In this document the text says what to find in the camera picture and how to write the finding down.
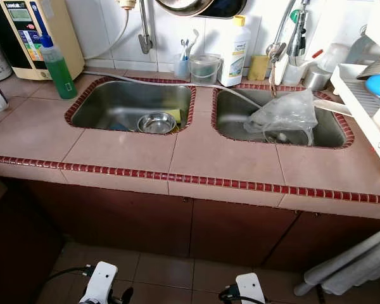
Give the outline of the steel cup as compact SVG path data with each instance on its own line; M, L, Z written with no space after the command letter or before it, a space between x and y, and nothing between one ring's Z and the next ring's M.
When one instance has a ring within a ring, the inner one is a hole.
M312 92L322 91L332 74L332 72L321 69L317 64L311 64L304 75L302 85Z

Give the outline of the cream drain spout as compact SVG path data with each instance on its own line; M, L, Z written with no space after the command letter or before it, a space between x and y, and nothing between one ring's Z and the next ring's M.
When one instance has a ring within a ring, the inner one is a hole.
M329 112L339 113L350 118L352 118L353 116L352 113L350 113L349 107L341 103L329 101L328 99L315 99L313 101L313 104L315 107L317 107L317 109L323 109Z

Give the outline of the shallow steel bowl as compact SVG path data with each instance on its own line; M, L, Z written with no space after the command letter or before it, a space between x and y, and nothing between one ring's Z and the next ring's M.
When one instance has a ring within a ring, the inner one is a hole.
M176 119L166 112L156 111L141 116L137 121L137 130L149 134L169 134L176 127Z

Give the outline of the white utensil cup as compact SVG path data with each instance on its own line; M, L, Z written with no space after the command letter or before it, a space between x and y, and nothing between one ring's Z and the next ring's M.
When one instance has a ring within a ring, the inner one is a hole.
M312 63L315 63L315 60L290 60L286 67L282 84L288 86L298 85L303 78L304 73Z

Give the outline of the mustard yellow sponge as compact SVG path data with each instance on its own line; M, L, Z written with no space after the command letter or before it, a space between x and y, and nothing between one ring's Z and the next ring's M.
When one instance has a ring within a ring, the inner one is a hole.
M269 57L267 55L253 55L247 74L248 80L263 81L267 78L269 70Z

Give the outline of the pale yellow sponge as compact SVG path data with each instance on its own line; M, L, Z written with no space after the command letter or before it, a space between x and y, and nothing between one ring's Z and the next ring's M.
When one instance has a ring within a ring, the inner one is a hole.
M172 130L169 131L169 133L175 133L178 132L181 129L182 120L181 120L181 110L180 109L172 109L172 110L166 110L166 114L169 114L174 121L174 127Z

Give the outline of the steel wall tap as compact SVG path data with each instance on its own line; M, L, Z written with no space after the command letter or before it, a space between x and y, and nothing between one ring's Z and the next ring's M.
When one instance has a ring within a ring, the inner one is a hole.
M142 33L138 35L138 40L141 47L141 52L149 54L153 49L153 41L149 32L149 20L148 20L148 0L137 0L139 4L139 11L141 14Z

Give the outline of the beige water ionizer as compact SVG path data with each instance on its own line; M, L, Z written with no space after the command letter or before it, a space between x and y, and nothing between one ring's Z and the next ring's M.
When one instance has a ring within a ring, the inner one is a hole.
M50 35L76 79L85 58L65 0L0 0L0 49L17 77L51 78L40 52L43 34Z

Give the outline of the blue toothbrush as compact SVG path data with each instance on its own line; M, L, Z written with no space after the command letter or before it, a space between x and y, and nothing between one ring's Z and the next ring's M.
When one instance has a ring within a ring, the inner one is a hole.
M182 53L179 57L179 60L186 61L189 57L189 52L193 47L193 42L191 42L189 39L181 39L180 43L182 46Z

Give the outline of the shiny steel wok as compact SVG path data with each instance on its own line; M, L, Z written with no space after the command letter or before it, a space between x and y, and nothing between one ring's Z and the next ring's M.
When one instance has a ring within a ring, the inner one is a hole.
M175 16L194 17L210 8L215 0L155 0L165 11Z

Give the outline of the green dish soap bottle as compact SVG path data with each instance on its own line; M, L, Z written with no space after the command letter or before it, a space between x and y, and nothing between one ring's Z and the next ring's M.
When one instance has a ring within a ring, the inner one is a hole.
M39 23L41 29L40 41L42 47L40 48L40 52L60 98L76 98L77 90L73 83L65 58L63 57L60 49L54 45L51 36L46 31L40 9L36 2L30 2L30 7L34 12L34 16L36 17L37 23Z

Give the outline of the clear plastic bag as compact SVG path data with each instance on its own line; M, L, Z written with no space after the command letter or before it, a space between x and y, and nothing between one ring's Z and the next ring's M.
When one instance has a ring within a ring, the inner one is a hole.
M306 134L306 145L312 146L317 124L314 94L304 89L272 99L247 118L243 129L262 134L263 139L271 144L288 141L281 136L283 131L300 131Z

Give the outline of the pale grey pipe bundle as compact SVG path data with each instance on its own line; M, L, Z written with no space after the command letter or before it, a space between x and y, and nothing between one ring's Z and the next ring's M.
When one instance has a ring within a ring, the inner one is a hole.
M304 272L303 281L294 287L304 296L320 286L327 295L341 296L352 287L380 278L380 231L340 255Z

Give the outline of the clear toothbrush cup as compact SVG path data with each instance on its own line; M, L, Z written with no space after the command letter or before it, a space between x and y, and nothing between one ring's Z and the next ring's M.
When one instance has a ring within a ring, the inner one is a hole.
M178 79L191 79L188 70L188 56L185 56L182 53L178 53L177 55L175 55L174 76Z

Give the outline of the white bottle green cap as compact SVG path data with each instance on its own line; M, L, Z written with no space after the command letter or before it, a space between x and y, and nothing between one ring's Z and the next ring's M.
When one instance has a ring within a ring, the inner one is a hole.
M277 42L285 44L283 53L275 63L274 84L282 84L286 67L290 60L302 59L306 51L308 4L310 0L295 0L284 17L284 22L275 35Z

